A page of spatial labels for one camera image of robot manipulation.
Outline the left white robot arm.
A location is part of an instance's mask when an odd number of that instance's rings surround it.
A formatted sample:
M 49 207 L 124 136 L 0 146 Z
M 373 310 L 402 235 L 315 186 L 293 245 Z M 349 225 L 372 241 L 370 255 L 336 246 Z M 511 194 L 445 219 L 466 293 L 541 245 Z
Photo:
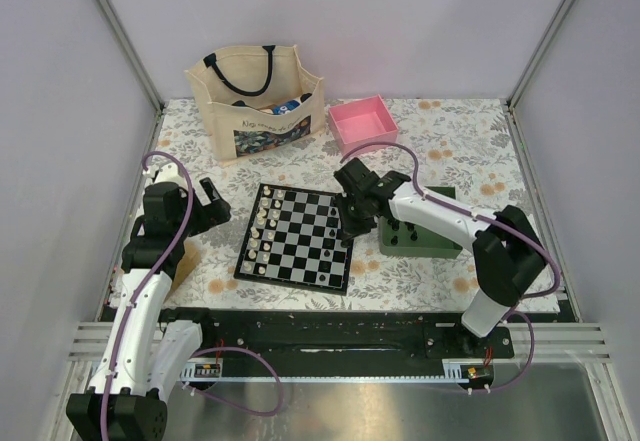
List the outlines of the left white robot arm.
M 215 329 L 190 320 L 169 323 L 159 346 L 152 345 L 185 240 L 231 218 L 212 181 L 199 184 L 206 204 L 178 179 L 157 179 L 144 191 L 142 213 L 122 252 L 122 293 L 102 359 L 86 390 L 66 405 L 82 440 L 162 439 L 168 397 L 188 358 L 216 347 Z

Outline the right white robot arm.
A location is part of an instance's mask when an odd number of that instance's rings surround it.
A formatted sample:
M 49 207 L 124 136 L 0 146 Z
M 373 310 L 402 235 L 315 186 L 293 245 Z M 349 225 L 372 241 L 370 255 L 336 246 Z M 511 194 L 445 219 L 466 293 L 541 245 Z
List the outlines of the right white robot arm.
M 443 236 L 473 255 L 479 291 L 461 316 L 455 344 L 475 357 L 491 343 L 490 332 L 517 306 L 547 266 L 526 215 L 515 206 L 476 213 L 431 190 L 419 191 L 397 171 L 379 176 L 354 158 L 334 172 L 342 193 L 335 199 L 341 239 L 371 232 L 384 217 Z

